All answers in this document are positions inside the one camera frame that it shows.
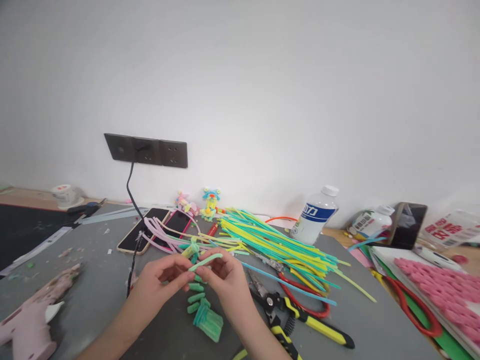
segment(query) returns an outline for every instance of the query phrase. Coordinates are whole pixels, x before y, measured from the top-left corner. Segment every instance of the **pipe cleaner figure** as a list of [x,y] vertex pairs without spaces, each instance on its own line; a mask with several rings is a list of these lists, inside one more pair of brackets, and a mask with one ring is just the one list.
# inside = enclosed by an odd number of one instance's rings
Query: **pipe cleaner figure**
[[200,213],[200,208],[193,201],[189,202],[187,198],[189,195],[181,191],[178,192],[178,197],[175,199],[176,207],[186,212],[190,216],[197,216]]
[[217,202],[220,200],[220,189],[209,190],[208,187],[204,188],[203,199],[206,200],[206,207],[200,210],[202,219],[211,222],[217,213]]

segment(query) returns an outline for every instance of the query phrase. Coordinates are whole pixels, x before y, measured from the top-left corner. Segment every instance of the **blue label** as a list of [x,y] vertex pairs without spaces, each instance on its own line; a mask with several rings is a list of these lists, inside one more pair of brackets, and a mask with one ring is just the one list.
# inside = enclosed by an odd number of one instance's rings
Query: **blue label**
[[316,223],[326,223],[328,219],[334,214],[335,209],[324,209],[310,205],[308,202],[301,212],[301,217]]

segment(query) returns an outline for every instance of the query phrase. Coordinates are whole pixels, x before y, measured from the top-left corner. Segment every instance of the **bundle of pipe cleaners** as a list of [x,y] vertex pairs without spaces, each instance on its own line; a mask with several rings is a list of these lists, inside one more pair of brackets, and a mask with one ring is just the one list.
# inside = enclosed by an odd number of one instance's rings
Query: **bundle of pipe cleaners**
[[[228,235],[227,237],[213,237],[203,234],[193,217],[181,210],[177,211],[186,214],[192,220],[192,223],[198,230],[197,235],[174,231],[165,226],[165,224],[157,218],[146,217],[144,221],[148,229],[157,238],[163,240],[168,247],[158,245],[146,235],[143,235],[143,237],[153,246],[169,254],[181,253],[191,242],[190,240],[169,236],[163,228],[187,238],[196,237],[197,240],[200,241],[198,243],[200,252],[204,252],[211,247],[220,246],[233,254],[248,255],[254,252],[261,253],[278,263],[284,264],[292,275],[324,296],[328,295],[330,287],[340,289],[338,285],[325,279],[328,273],[334,273],[355,286],[371,301],[377,302],[363,288],[345,276],[338,267],[339,264],[350,266],[349,263],[322,252],[312,245],[306,245],[286,236],[248,211],[227,208],[226,213],[221,215],[219,224],[222,231],[226,233],[225,235]],[[246,263],[242,264],[245,267],[252,268]],[[270,275],[259,269],[253,269],[266,276]]]

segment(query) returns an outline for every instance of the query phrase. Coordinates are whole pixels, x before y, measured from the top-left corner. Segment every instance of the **power outlet panel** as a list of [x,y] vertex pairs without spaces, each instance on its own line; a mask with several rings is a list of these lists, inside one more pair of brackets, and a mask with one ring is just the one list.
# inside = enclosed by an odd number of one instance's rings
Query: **power outlet panel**
[[162,165],[160,141],[146,137],[134,137],[135,160],[137,163]]
[[132,159],[135,157],[133,137],[110,133],[103,135],[113,160],[132,162]]
[[131,163],[186,169],[189,165],[187,143],[105,133],[112,159]]
[[160,140],[160,157],[163,166],[184,169],[189,167],[186,142]]

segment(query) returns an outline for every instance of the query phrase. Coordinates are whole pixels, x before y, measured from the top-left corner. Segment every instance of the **white container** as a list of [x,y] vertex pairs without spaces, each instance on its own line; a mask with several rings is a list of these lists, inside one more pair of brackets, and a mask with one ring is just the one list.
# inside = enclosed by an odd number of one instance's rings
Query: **white container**
[[62,210],[76,207],[85,201],[77,189],[69,184],[52,187],[50,191],[58,203],[58,208]]
[[381,205],[375,210],[367,209],[362,211],[347,230],[357,240],[374,239],[392,226],[390,215],[394,212],[393,207],[386,205]]
[[298,218],[291,234],[295,240],[313,245],[322,232],[322,228],[338,210],[335,197],[339,194],[336,187],[326,185],[320,193],[310,196]]

